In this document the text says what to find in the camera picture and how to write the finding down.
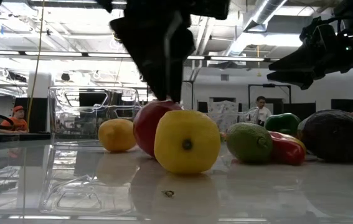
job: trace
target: glossy table surface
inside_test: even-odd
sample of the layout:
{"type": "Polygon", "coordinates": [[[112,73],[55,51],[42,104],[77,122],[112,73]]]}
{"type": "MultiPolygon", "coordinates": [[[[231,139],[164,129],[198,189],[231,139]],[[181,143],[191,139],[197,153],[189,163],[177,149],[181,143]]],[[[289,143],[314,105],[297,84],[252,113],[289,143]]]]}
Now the glossy table surface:
{"type": "Polygon", "coordinates": [[[0,223],[353,223],[353,164],[249,166],[222,146],[178,177],[140,149],[4,142],[0,223]]]}

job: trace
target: person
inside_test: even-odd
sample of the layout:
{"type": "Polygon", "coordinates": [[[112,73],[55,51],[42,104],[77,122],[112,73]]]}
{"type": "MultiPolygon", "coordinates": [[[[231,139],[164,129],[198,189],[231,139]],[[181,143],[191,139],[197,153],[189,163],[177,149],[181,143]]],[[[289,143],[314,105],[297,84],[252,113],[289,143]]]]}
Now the person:
{"type": "MultiPolygon", "coordinates": [[[[10,117],[14,123],[11,130],[0,129],[0,133],[3,134],[14,134],[14,133],[28,133],[27,121],[24,119],[24,108],[22,106],[16,106],[13,109],[13,116],[10,117]]],[[[1,126],[10,126],[8,121],[2,121],[1,126]]]]}
{"type": "Polygon", "coordinates": [[[266,119],[271,115],[271,112],[268,108],[265,107],[266,98],[264,96],[258,96],[257,98],[257,107],[259,108],[259,115],[258,115],[258,124],[260,126],[265,125],[266,119]]]}

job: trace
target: wall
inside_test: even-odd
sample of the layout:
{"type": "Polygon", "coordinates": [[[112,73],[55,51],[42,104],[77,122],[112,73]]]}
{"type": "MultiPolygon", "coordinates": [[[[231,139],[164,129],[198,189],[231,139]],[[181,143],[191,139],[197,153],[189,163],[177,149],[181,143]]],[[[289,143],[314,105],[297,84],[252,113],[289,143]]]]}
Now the wall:
{"type": "MultiPolygon", "coordinates": [[[[268,73],[270,71],[265,69],[202,69],[194,84],[194,108],[197,108],[197,101],[209,102],[210,97],[236,97],[238,103],[248,103],[248,84],[269,83],[266,79],[268,73]],[[220,74],[224,73],[229,74],[229,82],[220,81],[220,74]]],[[[287,88],[252,87],[251,102],[260,95],[267,98],[283,98],[285,103],[288,102],[287,88]]],[[[331,99],[353,99],[353,69],[345,74],[327,74],[323,79],[315,81],[308,90],[300,90],[292,85],[291,97],[293,103],[316,102],[317,110],[330,109],[331,99]]]]}

